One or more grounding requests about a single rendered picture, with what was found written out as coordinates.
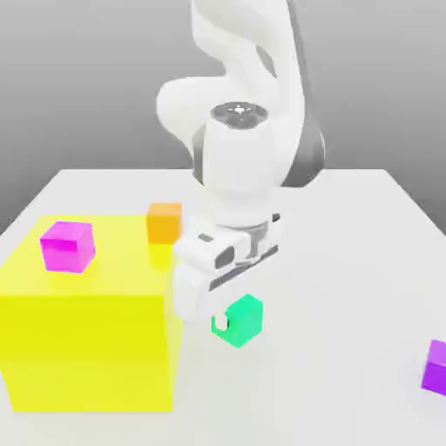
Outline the small orange cube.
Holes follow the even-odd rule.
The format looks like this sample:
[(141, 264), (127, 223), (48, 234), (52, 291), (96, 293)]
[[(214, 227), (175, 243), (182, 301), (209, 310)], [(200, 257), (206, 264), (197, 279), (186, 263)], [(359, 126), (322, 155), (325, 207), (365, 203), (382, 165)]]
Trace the small orange cube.
[(174, 244), (182, 232), (180, 203), (151, 203), (146, 215), (147, 238), (150, 244)]

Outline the small green cube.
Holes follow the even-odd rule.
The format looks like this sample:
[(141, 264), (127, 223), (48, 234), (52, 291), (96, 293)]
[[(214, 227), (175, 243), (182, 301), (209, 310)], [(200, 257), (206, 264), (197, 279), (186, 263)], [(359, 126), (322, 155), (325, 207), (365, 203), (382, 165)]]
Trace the small green cube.
[(227, 327), (218, 325), (219, 318), (211, 318), (211, 331), (235, 348), (243, 347), (263, 328), (263, 302), (250, 294), (244, 295), (224, 312)]

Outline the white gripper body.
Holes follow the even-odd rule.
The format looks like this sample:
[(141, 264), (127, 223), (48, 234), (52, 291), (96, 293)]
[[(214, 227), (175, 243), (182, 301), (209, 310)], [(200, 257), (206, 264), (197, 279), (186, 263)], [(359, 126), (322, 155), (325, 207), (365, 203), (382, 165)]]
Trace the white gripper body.
[(260, 256), (235, 260), (236, 249), (229, 245), (217, 251), (190, 243), (173, 249), (172, 300), (175, 314), (183, 321), (204, 320), (236, 302), (247, 279), (258, 265), (277, 254), (272, 244)]

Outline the large yellow box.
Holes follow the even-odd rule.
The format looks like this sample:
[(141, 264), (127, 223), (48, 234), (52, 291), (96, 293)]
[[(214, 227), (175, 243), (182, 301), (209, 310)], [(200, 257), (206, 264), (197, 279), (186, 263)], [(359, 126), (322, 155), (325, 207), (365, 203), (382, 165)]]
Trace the large yellow box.
[(45, 216), (0, 266), (0, 373), (17, 411), (169, 411), (181, 343), (170, 246), (141, 215), (93, 216), (96, 255), (49, 272)]

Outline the small purple cube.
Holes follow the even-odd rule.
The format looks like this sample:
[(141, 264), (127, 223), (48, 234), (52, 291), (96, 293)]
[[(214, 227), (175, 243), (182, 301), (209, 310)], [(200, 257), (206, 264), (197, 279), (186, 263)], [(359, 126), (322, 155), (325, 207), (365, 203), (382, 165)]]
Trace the small purple cube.
[(431, 341), (422, 376), (422, 388), (446, 396), (446, 342)]

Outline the small magenta cube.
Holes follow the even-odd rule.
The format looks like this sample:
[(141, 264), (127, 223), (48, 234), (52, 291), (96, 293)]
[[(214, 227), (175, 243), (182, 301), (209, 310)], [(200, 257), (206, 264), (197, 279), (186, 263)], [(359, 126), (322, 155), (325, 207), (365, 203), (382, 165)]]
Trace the small magenta cube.
[(81, 274), (96, 255), (92, 223), (56, 221), (39, 239), (45, 269)]

